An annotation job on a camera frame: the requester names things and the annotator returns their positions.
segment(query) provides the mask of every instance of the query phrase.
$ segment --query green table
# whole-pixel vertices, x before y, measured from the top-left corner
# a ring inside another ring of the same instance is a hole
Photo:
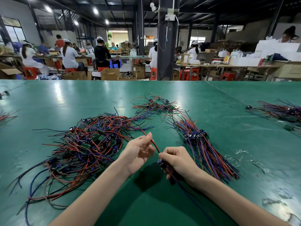
[[[211,144],[227,158],[236,157],[242,178],[229,186],[259,206],[264,199],[275,204],[264,206],[268,211],[287,220],[290,213],[301,217],[301,138],[282,128],[276,120],[266,120],[244,111],[255,100],[275,102],[277,98],[301,105],[299,82],[163,82],[163,81],[22,81],[0,80],[0,85],[21,88],[11,91],[8,99],[0,100],[0,109],[14,112],[17,118],[0,123],[0,225],[25,225],[24,210],[16,215],[28,196],[30,182],[41,168],[28,173],[23,188],[16,187],[11,195],[5,187],[23,171],[44,160],[55,147],[42,145],[58,138],[47,137],[51,131],[32,131],[50,128],[66,130],[81,118],[103,112],[133,116],[130,100],[148,90],[162,95],[190,110],[199,128],[209,133]],[[161,151],[167,146],[184,145],[182,136],[171,129],[162,116],[154,115],[151,124],[153,138]],[[236,154],[238,150],[247,151]],[[137,174],[126,181],[110,202],[96,225],[210,225],[178,186],[170,186],[156,164],[158,155],[150,159]],[[249,160],[260,160],[264,175]],[[71,192],[57,203],[69,205],[87,188]],[[280,197],[277,189],[293,197]],[[200,197],[201,206],[217,225],[235,223],[217,206]],[[60,213],[46,202],[29,206],[29,222],[47,225]]]

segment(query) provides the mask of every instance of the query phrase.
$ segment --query window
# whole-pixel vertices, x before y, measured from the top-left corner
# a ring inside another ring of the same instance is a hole
[[[206,37],[197,37],[197,36],[192,36],[190,37],[190,45],[192,44],[193,41],[197,41],[198,43],[205,42]]]
[[[4,16],[2,16],[2,20],[12,42],[21,42],[22,40],[26,40],[19,20]]]
[[[145,35],[144,36],[144,46],[147,46],[149,42],[153,43],[154,39],[155,39],[154,35]]]

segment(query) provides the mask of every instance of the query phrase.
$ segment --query electrical socket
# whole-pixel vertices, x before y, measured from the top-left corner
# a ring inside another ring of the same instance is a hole
[[[165,20],[166,21],[175,21],[175,14],[171,15],[171,14],[166,14],[165,15]]]

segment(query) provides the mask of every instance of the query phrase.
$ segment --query ceiling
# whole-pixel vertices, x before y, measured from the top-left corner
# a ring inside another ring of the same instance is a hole
[[[28,4],[27,0],[16,0]],[[159,0],[144,0],[145,27],[156,27],[158,16],[153,13],[150,3],[159,6]],[[248,22],[271,18],[278,0],[180,0],[179,23],[186,28],[192,22],[193,28],[209,29],[214,23],[214,13],[220,13],[219,24],[245,25]],[[126,28],[133,23],[136,0],[31,0],[35,8],[44,8],[47,4],[52,8],[68,9],[82,19],[91,20],[110,27]],[[95,16],[92,7],[97,7],[99,16]],[[301,12],[301,0],[285,0],[281,10],[282,16],[294,17]]]

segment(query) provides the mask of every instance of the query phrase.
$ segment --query teal shirt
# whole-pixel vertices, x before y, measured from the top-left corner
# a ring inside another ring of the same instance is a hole
[[[115,51],[117,51],[117,47],[115,46],[115,47],[110,47],[110,50],[115,50]]]

